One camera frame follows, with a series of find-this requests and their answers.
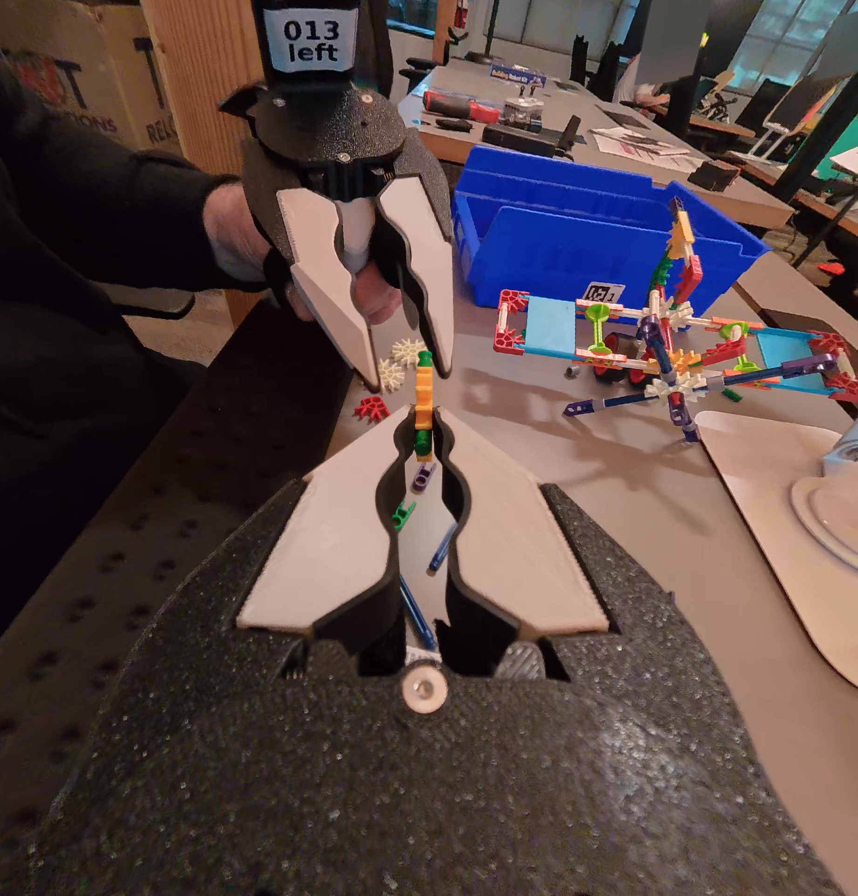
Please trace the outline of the yellow rod with connectors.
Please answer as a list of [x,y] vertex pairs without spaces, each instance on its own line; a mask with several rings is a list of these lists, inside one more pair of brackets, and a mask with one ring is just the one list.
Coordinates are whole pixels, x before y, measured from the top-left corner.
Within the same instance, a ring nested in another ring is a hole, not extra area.
[[416,430],[434,430],[434,368],[416,368],[416,404],[414,404],[414,431]]

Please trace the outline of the red and black hand tool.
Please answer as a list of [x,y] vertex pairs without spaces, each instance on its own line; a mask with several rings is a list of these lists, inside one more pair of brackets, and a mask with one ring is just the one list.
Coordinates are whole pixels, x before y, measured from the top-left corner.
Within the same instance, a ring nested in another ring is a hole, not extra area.
[[451,120],[470,120],[483,125],[501,122],[501,110],[497,107],[485,106],[469,96],[426,91],[424,109]]

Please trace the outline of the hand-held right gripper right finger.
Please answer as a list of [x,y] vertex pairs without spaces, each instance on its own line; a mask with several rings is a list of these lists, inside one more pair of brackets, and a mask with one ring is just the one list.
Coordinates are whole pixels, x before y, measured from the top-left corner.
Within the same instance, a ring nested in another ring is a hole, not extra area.
[[449,583],[505,637],[608,633],[609,618],[542,491],[542,481],[451,411],[438,409],[446,502],[462,497]]

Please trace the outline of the brown cardboard box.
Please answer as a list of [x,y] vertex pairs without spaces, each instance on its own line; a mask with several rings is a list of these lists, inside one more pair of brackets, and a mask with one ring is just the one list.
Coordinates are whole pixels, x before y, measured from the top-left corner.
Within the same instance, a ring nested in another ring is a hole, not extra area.
[[183,155],[140,2],[0,2],[0,58],[63,117]]

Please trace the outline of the loose white papers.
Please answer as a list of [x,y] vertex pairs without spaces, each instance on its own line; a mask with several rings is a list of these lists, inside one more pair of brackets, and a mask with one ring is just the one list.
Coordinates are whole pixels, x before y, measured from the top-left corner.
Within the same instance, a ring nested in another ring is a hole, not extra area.
[[622,126],[593,128],[590,134],[593,136],[600,152],[616,155],[619,158],[628,158],[681,173],[692,173],[704,163],[704,160],[694,157],[688,147],[659,141],[636,130]]

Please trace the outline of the person's left hand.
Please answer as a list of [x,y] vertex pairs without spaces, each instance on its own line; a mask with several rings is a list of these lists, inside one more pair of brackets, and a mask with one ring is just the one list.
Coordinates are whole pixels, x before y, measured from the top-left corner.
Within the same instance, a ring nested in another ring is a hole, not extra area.
[[[240,182],[219,185],[208,195],[203,224],[216,264],[234,285],[248,291],[263,286],[264,264],[272,246],[258,230]],[[398,288],[386,281],[376,264],[370,262],[357,275],[355,304],[368,323],[378,326],[394,316],[403,297]]]

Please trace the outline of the black office chair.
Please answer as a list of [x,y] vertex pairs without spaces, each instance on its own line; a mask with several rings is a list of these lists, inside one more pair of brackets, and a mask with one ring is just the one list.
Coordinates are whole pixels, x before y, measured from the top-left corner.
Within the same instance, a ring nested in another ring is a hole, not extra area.
[[579,85],[588,83],[587,88],[593,96],[606,102],[612,102],[617,90],[617,80],[620,77],[619,66],[625,53],[625,45],[609,42],[598,69],[593,74],[587,72],[588,47],[590,43],[585,37],[576,37],[571,55],[569,82]]

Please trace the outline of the colourful construction toy model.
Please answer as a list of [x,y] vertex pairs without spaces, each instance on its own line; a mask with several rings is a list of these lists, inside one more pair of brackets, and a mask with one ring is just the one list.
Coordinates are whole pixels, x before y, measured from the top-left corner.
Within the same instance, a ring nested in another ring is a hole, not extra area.
[[702,439],[692,404],[724,388],[788,388],[858,404],[858,372],[843,336],[696,315],[691,297],[704,281],[702,259],[683,200],[673,198],[670,211],[672,232],[646,305],[616,302],[616,286],[604,283],[571,304],[504,289],[494,350],[561,358],[593,369],[598,380],[632,385],[630,395],[568,404],[568,419],[659,403],[691,444]]

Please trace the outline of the black small box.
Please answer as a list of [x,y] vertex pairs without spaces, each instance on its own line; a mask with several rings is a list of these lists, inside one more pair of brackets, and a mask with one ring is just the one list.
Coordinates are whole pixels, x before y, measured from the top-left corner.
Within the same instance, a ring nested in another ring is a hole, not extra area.
[[689,174],[689,185],[700,187],[702,190],[723,193],[740,176],[740,168],[723,160],[705,160],[692,174]]

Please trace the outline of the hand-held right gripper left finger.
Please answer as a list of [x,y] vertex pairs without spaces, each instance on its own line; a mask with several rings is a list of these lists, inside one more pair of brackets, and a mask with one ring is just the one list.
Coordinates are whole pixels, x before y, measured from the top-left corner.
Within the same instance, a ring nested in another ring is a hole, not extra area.
[[413,411],[405,406],[304,478],[237,626],[296,636],[382,636],[400,614],[398,535]]

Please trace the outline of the person's left forearm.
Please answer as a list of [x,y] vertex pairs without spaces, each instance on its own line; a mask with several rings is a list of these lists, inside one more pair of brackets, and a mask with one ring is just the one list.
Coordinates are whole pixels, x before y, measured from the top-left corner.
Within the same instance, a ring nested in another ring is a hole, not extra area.
[[0,61],[0,285],[50,277],[133,288],[247,289],[215,256],[205,205],[232,176],[133,152],[63,117]]

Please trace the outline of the white metal stand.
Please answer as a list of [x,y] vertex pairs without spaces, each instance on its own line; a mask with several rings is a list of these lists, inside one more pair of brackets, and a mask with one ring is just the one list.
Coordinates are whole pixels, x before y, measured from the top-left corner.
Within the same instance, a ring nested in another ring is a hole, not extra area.
[[718,411],[697,415],[702,443],[809,637],[858,689],[858,569],[833,554],[793,510],[839,433]]

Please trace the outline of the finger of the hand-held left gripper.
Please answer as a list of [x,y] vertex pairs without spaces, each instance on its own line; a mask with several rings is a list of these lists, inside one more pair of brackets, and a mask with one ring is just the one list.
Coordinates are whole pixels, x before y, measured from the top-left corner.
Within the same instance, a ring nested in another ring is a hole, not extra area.
[[381,390],[379,361],[365,316],[357,308],[355,275],[346,267],[338,238],[342,217],[336,203],[306,187],[277,192],[293,262],[293,281],[342,358],[373,390]]
[[454,249],[419,176],[390,181],[378,198],[386,262],[406,299],[406,316],[434,353],[443,379],[454,366]]

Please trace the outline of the small grey box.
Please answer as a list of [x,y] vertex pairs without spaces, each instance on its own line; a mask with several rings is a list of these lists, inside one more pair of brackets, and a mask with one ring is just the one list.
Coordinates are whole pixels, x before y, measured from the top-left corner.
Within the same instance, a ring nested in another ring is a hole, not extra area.
[[505,101],[499,123],[533,134],[542,131],[544,101],[536,96],[513,96]]

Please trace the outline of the black rectangular bar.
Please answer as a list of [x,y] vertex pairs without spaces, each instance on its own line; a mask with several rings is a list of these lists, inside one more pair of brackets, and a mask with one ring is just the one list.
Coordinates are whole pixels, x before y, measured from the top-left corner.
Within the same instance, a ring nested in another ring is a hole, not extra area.
[[488,123],[483,128],[481,141],[496,149],[523,152],[542,158],[566,157],[566,150],[558,149],[555,142],[549,142],[528,130],[510,128],[501,123]]

